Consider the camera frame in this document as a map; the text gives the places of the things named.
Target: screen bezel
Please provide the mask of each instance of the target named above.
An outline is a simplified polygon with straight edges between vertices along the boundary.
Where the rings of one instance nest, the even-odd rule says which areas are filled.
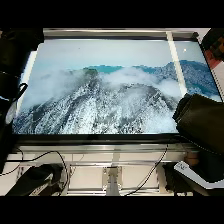
[[[193,32],[172,32],[173,41],[197,42]],[[52,39],[122,39],[166,40],[166,31],[128,30],[45,30],[45,40]],[[178,133],[163,134],[70,134],[70,135],[13,135],[20,146],[85,145],[85,144],[168,144],[178,143]]]

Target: display screen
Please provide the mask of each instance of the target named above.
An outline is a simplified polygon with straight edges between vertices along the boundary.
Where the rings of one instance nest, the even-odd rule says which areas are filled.
[[[198,43],[175,41],[187,90],[221,101]],[[16,134],[176,133],[182,98],[168,41],[45,40]]]

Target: snowy mountain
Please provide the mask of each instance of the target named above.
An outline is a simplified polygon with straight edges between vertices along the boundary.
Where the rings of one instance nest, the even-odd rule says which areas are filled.
[[[199,92],[208,97],[218,95],[206,65],[181,61],[181,66],[190,93]],[[82,69],[82,80],[73,85],[72,78],[75,72],[63,73],[64,77],[69,78],[70,85],[66,84],[67,89],[62,91],[60,97],[51,96],[29,108],[22,108],[14,120],[14,132],[18,134],[176,132],[172,115],[180,96],[166,94],[164,85],[161,85],[164,80],[172,80],[178,86],[173,63],[159,68],[134,66],[132,70],[125,70],[121,66],[91,66]],[[122,81],[120,76],[122,72],[128,73],[124,76],[125,81]],[[120,77],[121,80],[112,85],[108,79],[110,74],[117,74],[118,76],[114,77]],[[28,98],[29,94],[28,88],[24,99]]]

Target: sky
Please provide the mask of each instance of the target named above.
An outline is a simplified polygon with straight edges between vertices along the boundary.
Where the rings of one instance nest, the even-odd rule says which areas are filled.
[[[179,60],[205,63],[197,43],[175,41]],[[169,44],[161,40],[45,40],[32,74],[108,65],[161,67],[172,61]]]

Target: red object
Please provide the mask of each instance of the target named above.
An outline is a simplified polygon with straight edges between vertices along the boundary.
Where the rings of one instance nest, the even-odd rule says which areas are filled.
[[[214,69],[220,62],[222,62],[221,60],[214,58],[211,50],[205,51],[205,57],[211,69]]]

